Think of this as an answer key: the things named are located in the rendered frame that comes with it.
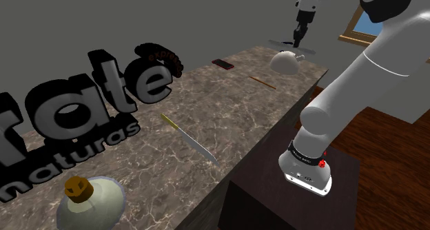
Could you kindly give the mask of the dark robot stand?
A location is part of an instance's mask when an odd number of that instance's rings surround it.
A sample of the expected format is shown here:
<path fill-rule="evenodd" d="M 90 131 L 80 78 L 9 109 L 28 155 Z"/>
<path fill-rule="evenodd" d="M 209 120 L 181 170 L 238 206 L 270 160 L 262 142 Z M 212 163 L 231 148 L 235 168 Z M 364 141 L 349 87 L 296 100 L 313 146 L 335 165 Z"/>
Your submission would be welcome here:
<path fill-rule="evenodd" d="M 360 162 L 330 147 L 333 184 L 317 196 L 287 182 L 278 158 L 297 130 L 278 123 L 232 176 L 220 230 L 354 230 Z"/>

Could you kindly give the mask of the black phone with red case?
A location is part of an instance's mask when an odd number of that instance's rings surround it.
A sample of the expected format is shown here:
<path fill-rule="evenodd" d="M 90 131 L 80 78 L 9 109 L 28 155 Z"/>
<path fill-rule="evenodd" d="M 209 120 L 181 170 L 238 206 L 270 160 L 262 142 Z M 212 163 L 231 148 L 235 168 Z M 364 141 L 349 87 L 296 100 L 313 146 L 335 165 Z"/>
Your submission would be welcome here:
<path fill-rule="evenodd" d="M 215 59 L 212 61 L 212 63 L 214 65 L 217 65 L 217 66 L 225 69 L 225 70 L 230 70 L 230 69 L 234 68 L 234 65 L 232 65 L 231 63 L 228 63 L 222 59 Z"/>

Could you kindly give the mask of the glass bottle with brown cork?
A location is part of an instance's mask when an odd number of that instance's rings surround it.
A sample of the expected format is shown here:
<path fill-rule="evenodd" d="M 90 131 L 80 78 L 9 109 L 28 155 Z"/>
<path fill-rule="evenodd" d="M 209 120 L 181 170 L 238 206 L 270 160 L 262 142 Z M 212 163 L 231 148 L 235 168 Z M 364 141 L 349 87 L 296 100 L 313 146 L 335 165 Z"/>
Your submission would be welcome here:
<path fill-rule="evenodd" d="M 113 178 L 73 176 L 57 209 L 58 230 L 112 230 L 125 210 L 125 192 Z"/>

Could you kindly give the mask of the window with wooden frame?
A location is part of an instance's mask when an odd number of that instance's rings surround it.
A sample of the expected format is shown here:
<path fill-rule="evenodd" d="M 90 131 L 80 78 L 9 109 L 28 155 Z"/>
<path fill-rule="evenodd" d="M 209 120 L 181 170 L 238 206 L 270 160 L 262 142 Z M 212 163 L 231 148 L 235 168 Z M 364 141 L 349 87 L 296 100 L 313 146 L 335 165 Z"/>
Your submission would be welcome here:
<path fill-rule="evenodd" d="M 372 23 L 363 9 L 358 6 L 339 41 L 367 47 L 380 33 L 381 23 Z"/>

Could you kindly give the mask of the white round teapot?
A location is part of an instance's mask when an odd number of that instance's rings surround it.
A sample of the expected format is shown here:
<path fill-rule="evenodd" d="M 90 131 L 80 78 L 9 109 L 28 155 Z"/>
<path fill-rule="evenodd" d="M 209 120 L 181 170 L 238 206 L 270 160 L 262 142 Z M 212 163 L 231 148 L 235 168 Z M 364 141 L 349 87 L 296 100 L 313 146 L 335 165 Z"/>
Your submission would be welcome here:
<path fill-rule="evenodd" d="M 305 56 L 297 55 L 291 51 L 282 51 L 276 54 L 270 61 L 270 68 L 280 74 L 295 75 L 300 69 L 300 62 Z"/>

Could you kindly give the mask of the brown pencil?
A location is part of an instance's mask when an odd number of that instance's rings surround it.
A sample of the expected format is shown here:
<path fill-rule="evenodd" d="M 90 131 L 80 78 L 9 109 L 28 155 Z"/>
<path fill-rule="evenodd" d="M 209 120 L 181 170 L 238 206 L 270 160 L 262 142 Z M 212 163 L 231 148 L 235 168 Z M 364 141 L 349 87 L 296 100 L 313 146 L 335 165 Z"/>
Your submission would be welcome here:
<path fill-rule="evenodd" d="M 264 81 L 261 81 L 261 80 L 255 78 L 255 77 L 253 77 L 253 76 L 249 76 L 249 78 L 251 78 L 251 79 L 253 79 L 253 80 L 255 80 L 255 81 L 259 82 L 259 83 L 262 83 L 263 85 L 266 85 L 267 87 L 270 87 L 270 88 L 276 90 L 276 87 L 274 87 L 273 85 L 270 85 L 270 84 L 268 84 L 268 83 L 266 83 Z"/>

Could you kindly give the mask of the large black lettering sign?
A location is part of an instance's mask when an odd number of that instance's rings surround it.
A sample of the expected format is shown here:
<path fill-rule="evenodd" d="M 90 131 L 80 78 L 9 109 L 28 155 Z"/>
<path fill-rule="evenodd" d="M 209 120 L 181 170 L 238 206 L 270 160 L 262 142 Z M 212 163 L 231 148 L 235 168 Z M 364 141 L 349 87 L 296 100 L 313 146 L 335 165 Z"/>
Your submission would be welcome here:
<path fill-rule="evenodd" d="M 0 202 L 15 199 L 77 163 L 137 134 L 137 102 L 154 104 L 169 96 L 183 72 L 171 50 L 155 43 L 134 49 L 138 58 L 120 72 L 105 50 L 88 52 L 91 75 L 42 83 L 28 92 L 25 109 L 43 146 L 28 151 L 14 126 L 23 122 L 17 102 L 0 93 Z"/>

